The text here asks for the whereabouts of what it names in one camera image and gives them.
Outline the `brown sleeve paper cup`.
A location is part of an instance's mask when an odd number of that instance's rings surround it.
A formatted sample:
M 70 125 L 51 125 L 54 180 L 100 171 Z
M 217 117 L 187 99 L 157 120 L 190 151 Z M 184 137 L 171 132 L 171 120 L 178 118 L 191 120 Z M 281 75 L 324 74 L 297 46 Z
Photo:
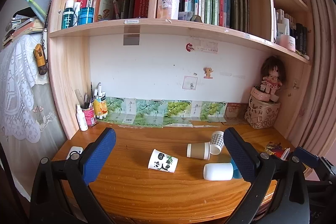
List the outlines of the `brown sleeve paper cup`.
M 189 143 L 187 145 L 186 156 L 193 159 L 210 159 L 210 142 Z

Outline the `brown haired rag doll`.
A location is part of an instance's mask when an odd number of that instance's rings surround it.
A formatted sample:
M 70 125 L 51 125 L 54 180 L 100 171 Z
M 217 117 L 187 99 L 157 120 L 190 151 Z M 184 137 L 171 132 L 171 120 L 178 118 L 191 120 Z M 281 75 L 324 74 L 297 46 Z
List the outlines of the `brown haired rag doll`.
M 272 102 L 277 102 L 278 91 L 286 82 L 286 70 L 284 63 L 275 56 L 268 57 L 261 66 L 262 81 L 260 90 L 269 95 Z

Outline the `grey checkered paper cup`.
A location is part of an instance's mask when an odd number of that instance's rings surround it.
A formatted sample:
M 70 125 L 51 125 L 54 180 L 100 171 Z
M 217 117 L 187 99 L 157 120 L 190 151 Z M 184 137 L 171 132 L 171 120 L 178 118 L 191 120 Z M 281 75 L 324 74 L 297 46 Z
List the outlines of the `grey checkered paper cup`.
M 221 153 L 224 147 L 224 132 L 223 131 L 215 131 L 211 135 L 210 140 L 210 154 L 218 155 Z

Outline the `red yellow printed cup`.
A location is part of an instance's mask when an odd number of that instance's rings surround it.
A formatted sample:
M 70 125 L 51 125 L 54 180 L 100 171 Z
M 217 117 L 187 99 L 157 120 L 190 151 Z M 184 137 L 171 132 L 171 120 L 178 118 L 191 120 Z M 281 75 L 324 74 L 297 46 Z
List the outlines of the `red yellow printed cup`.
M 269 142 L 265 147 L 265 152 L 268 155 L 275 155 L 281 160 L 286 160 L 290 153 L 290 148 L 283 148 L 281 143 Z

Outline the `white plastic cup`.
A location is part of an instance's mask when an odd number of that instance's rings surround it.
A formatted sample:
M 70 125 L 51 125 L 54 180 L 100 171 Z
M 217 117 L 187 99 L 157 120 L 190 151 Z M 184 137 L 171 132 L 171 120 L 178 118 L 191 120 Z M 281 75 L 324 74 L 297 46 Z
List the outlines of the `white plastic cup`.
M 233 178 L 233 165 L 228 163 L 209 163 L 204 166 L 203 178 L 208 181 L 229 181 Z

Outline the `blue jar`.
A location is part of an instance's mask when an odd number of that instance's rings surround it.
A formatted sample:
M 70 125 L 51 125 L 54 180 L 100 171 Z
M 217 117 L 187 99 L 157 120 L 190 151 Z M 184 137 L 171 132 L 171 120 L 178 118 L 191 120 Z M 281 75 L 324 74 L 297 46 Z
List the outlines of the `blue jar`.
M 82 7 L 78 14 L 77 24 L 84 25 L 93 23 L 95 10 L 93 7 Z

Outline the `row of green books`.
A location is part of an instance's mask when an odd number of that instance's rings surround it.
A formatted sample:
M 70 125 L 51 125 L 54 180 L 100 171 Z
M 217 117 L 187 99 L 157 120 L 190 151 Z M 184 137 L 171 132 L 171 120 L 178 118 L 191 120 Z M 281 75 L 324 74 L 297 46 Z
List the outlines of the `row of green books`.
M 205 24 L 219 25 L 220 0 L 205 0 Z

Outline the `pink pen holder can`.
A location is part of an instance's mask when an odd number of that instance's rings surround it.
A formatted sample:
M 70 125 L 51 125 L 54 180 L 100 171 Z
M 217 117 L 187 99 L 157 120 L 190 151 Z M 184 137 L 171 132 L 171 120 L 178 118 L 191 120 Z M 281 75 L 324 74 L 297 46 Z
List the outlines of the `pink pen holder can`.
M 82 109 L 86 123 L 88 127 L 93 127 L 96 124 L 96 114 L 94 111 L 93 106 L 87 108 L 87 109 Z

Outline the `white lace cloth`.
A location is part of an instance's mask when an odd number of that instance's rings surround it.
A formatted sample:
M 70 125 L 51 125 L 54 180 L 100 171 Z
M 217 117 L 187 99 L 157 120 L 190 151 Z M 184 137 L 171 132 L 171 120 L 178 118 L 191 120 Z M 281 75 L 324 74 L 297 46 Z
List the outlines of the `white lace cloth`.
M 32 115 L 33 86 L 49 82 L 34 58 L 41 34 L 23 35 L 1 50 L 1 130 L 6 136 L 37 143 L 41 126 Z

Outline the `blue plastic cup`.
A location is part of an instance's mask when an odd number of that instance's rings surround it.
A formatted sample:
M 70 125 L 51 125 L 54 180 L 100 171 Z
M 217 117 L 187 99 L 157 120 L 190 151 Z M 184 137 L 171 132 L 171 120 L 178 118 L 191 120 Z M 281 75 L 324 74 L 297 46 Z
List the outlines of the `blue plastic cup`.
M 237 165 L 235 164 L 235 162 L 233 161 L 233 159 L 231 159 L 231 164 L 232 164 L 232 167 L 233 167 L 233 175 L 232 175 L 232 178 L 235 178 L 235 179 L 240 179 L 242 178 L 242 175 L 237 167 Z

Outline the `yellow hanging keychain toy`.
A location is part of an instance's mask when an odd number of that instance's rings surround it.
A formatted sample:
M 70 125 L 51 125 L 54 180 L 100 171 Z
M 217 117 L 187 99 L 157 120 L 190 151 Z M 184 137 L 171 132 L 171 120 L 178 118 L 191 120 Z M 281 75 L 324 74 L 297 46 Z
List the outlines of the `yellow hanging keychain toy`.
M 45 57 L 44 50 L 42 48 L 41 44 L 37 44 L 33 50 L 33 55 L 35 57 L 37 67 L 38 67 L 38 72 L 40 75 L 45 75 L 48 71 L 47 68 L 47 59 Z

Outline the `pink round box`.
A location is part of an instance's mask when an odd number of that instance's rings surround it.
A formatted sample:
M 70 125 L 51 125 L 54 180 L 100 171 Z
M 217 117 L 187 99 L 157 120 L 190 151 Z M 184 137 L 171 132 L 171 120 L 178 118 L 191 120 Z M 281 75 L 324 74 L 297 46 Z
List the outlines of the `pink round box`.
M 262 102 L 269 102 L 270 100 L 270 94 L 262 92 L 257 86 L 254 86 L 251 89 L 251 96 Z

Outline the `letter print paper box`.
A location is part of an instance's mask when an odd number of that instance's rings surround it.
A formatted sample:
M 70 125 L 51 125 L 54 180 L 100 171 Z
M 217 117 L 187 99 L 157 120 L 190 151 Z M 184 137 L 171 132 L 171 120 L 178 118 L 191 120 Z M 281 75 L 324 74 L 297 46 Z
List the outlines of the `letter print paper box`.
M 280 110 L 280 103 L 263 102 L 250 97 L 244 118 L 254 129 L 272 127 Z

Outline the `panda print paper cup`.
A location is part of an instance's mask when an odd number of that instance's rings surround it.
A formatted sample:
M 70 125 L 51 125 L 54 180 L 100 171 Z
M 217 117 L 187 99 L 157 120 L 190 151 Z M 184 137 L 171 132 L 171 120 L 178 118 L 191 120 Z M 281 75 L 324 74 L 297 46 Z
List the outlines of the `panda print paper cup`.
M 177 168 L 177 164 L 178 158 L 153 149 L 149 159 L 148 168 L 174 173 Z

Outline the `small white glue bottle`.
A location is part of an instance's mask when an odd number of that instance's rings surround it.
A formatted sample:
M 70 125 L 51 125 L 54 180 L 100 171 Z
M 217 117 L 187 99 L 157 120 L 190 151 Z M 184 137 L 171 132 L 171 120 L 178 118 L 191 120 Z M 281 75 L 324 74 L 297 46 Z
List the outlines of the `small white glue bottle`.
M 86 122 L 86 118 L 84 115 L 84 112 L 82 110 L 82 108 L 80 107 L 80 105 L 76 105 L 76 117 L 77 117 L 77 121 L 80 127 L 81 131 L 86 131 L 88 130 L 88 125 Z

